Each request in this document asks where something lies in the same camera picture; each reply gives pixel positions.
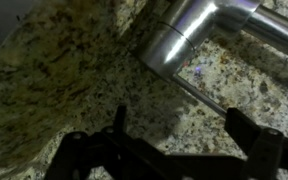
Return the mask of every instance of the speckled granite surface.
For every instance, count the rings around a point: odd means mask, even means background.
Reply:
[[[265,5],[288,17],[288,0]],[[128,133],[165,153],[243,157],[223,130],[224,119],[128,53],[166,6],[147,0],[36,4],[0,48],[0,179],[41,179],[65,133],[99,131],[120,103],[128,106]],[[268,45],[245,33],[231,41],[211,38],[180,75],[223,107],[238,107],[288,136],[288,57]],[[98,170],[90,178],[104,177]]]

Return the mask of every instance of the granite countertop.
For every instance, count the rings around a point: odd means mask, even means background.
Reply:
[[[288,0],[264,4],[288,17]],[[167,5],[37,1],[0,47],[0,179],[41,179],[65,133],[99,131],[121,103],[128,134],[162,152],[244,157],[224,119],[128,53]],[[210,38],[180,75],[223,107],[288,136],[288,57],[268,45],[245,33]],[[105,179],[101,172],[91,179]]]

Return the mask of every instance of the kitchen counter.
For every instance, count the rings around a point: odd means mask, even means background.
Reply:
[[[0,179],[41,179],[65,133],[99,131],[119,104],[128,107],[128,134],[162,152],[244,157],[224,119],[128,52],[167,5],[36,3],[0,47]],[[288,17],[288,0],[264,5]],[[288,57],[261,41],[245,33],[212,37],[180,75],[223,107],[288,136]],[[91,175],[105,177],[100,169]]]

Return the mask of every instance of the stainless steel faucet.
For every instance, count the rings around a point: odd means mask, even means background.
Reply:
[[[241,30],[288,55],[288,19],[260,0],[176,0],[134,54],[161,78],[175,81],[225,117],[223,108],[177,76],[177,71],[212,32],[235,37]]]

